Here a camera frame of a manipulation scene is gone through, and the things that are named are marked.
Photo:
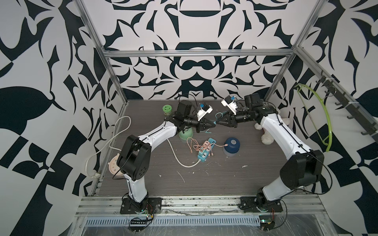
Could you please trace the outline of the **pink charger plug cube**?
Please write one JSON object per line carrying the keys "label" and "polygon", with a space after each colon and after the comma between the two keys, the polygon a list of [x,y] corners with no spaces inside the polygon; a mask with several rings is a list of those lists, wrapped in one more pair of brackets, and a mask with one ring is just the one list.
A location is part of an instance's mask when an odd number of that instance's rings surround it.
{"label": "pink charger plug cube", "polygon": [[200,150],[206,150],[211,144],[208,141],[205,141],[200,147]]}

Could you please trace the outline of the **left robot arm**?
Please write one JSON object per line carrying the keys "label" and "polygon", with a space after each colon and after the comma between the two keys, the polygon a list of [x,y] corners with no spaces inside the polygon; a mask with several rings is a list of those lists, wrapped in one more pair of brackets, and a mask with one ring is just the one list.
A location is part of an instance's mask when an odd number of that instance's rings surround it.
{"label": "left robot arm", "polygon": [[117,159],[117,166],[128,183],[131,202],[144,207],[148,199],[148,191],[145,186],[146,175],[151,159],[152,151],[166,140],[183,132],[186,128],[194,128],[197,133],[214,128],[214,122],[205,118],[213,111],[211,105],[204,103],[195,108],[192,114],[193,104],[188,100],[178,103],[177,110],[164,118],[164,122],[152,131],[140,135],[130,135],[121,149]]}

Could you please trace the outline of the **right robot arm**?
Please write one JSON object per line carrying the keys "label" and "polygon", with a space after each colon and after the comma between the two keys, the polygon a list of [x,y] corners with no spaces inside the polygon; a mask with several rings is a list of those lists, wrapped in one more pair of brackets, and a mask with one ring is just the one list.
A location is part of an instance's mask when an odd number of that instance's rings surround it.
{"label": "right robot arm", "polygon": [[229,111],[217,124],[237,127],[239,123],[256,122],[274,138],[287,159],[279,177],[261,189],[258,194],[260,201],[273,202],[301,187],[319,182],[323,170],[323,153],[302,142],[283,122],[277,108],[261,100],[259,94],[247,95],[244,101],[246,106],[238,110],[235,97],[223,99],[221,103]]}

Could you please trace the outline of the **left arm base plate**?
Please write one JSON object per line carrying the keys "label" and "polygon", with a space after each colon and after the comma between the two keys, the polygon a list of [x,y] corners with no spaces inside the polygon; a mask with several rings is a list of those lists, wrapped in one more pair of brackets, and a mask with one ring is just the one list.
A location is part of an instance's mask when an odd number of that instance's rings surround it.
{"label": "left arm base plate", "polygon": [[155,213],[161,210],[162,198],[146,197],[142,202],[138,203],[130,196],[122,199],[120,214],[140,214],[147,211],[148,213]]}

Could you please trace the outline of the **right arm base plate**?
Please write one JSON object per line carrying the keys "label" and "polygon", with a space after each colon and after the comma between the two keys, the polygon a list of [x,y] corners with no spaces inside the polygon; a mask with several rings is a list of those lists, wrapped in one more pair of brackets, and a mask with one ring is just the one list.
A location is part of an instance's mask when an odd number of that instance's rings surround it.
{"label": "right arm base plate", "polygon": [[243,212],[272,213],[283,211],[280,200],[268,201],[263,195],[240,197],[240,204],[238,207]]}

